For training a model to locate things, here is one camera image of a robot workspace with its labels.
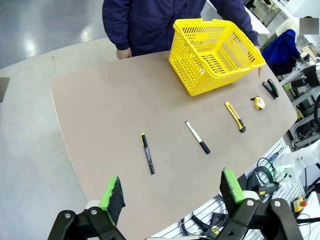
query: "blue cloth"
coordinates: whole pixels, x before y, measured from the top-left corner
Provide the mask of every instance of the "blue cloth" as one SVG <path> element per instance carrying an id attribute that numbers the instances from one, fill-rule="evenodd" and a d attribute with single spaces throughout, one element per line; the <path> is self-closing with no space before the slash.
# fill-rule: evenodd
<path id="1" fill-rule="evenodd" d="M 266 64 L 272 68 L 275 64 L 287 64 L 292 57 L 299 58 L 300 53 L 297 50 L 295 39 L 296 32 L 292 29 L 278 36 L 262 52 Z"/>
<path id="2" fill-rule="evenodd" d="M 217 13 L 234 22 L 258 45 L 258 34 L 243 0 L 210 0 Z M 119 50 L 131 48 L 132 56 L 170 50 L 177 19 L 200 18 L 206 0 L 104 0 L 104 30 Z"/>

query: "person's hand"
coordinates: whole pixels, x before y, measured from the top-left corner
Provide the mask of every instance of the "person's hand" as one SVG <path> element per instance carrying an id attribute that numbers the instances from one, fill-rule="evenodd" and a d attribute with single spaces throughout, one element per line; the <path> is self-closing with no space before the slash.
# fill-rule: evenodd
<path id="1" fill-rule="evenodd" d="M 132 57 L 132 53 L 131 53 L 131 48 L 129 47 L 126 50 L 116 50 L 116 57 L 121 60 L 121 59 L 127 59 L 127 58 L 131 58 Z"/>
<path id="2" fill-rule="evenodd" d="M 256 49 L 258 49 L 259 53 L 261 53 L 259 47 L 258 46 L 255 46 L 255 47 L 256 47 Z M 259 77 L 260 77 L 260 74 L 261 74 L 261 67 L 258 68 Z"/>

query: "yellow plastic basket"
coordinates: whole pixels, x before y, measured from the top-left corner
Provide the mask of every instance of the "yellow plastic basket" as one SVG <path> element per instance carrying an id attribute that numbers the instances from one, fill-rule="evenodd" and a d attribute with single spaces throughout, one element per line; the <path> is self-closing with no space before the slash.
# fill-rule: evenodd
<path id="1" fill-rule="evenodd" d="M 231 21 L 178 19 L 169 62 L 191 96 L 230 84 L 266 61 Z"/>

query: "jacket sleeve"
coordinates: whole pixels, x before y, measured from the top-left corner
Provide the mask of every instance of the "jacket sleeve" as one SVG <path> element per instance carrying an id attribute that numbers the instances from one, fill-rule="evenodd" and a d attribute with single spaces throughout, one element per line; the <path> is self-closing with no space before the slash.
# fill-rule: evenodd
<path id="1" fill-rule="evenodd" d="M 129 46 L 129 9 L 131 0 L 104 0 L 102 21 L 106 35 L 119 50 Z"/>
<path id="2" fill-rule="evenodd" d="M 258 33 L 252 29 L 251 18 L 245 10 L 244 0 L 210 0 L 217 13 L 224 19 L 235 23 L 251 42 L 258 46 Z"/>

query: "screw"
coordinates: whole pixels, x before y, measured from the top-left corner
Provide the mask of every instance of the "screw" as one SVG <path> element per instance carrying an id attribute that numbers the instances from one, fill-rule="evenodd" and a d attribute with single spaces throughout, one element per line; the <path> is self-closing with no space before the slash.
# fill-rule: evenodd
<path id="1" fill-rule="evenodd" d="M 274 202 L 274 205 L 275 205 L 276 207 L 280 207 L 281 203 L 280 203 L 279 201 L 275 201 L 275 202 Z"/>
<path id="2" fill-rule="evenodd" d="M 248 206 L 253 206 L 255 203 L 254 203 L 254 201 L 252 201 L 252 200 L 248 200 L 248 201 L 246 202 L 246 204 L 247 204 Z"/>

